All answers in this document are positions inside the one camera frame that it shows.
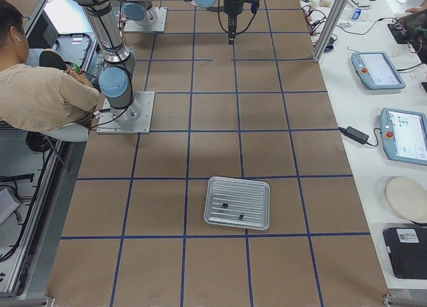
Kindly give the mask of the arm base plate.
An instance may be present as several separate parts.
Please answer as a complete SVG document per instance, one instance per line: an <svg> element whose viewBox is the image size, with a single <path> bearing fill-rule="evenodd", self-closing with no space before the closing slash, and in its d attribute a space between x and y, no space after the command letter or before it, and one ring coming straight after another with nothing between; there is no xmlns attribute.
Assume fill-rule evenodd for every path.
<svg viewBox="0 0 427 307"><path fill-rule="evenodd" d="M124 114L118 109L111 109L105 98L103 109L109 109L102 113L99 118L101 125L97 126L98 134L134 134L149 133L155 101L154 91L135 91L133 103Z"/></svg>
<svg viewBox="0 0 427 307"><path fill-rule="evenodd" d="M124 31L126 33L163 33L167 17L165 7L146 9L136 3L124 8Z"/></svg>

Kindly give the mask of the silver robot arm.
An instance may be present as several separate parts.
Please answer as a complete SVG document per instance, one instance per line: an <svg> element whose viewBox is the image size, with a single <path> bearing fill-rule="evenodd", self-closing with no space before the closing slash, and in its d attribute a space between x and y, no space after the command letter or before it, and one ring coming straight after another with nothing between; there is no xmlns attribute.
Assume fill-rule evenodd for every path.
<svg viewBox="0 0 427 307"><path fill-rule="evenodd" d="M158 16L151 1L128 2L124 5L125 16L143 27L157 22Z"/></svg>
<svg viewBox="0 0 427 307"><path fill-rule="evenodd" d="M98 77L99 86L109 103L111 120L99 122L94 129L101 131L112 124L135 132L135 125L141 116L142 104L138 102L132 88L135 57L125 45L111 7L113 0L72 0L84 10L102 50L106 68ZM199 7L211 7L222 3L228 15L228 41L236 37L237 17L249 0L116 0L120 3L141 3L151 1L195 2Z"/></svg>

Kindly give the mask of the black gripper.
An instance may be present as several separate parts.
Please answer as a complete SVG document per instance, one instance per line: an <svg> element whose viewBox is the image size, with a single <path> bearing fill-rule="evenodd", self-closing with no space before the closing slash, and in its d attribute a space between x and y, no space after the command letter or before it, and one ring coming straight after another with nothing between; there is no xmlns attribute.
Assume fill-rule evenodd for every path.
<svg viewBox="0 0 427 307"><path fill-rule="evenodd" d="M242 13L245 0L224 0L224 12L228 14L228 44L233 45L236 38L238 18Z"/></svg>

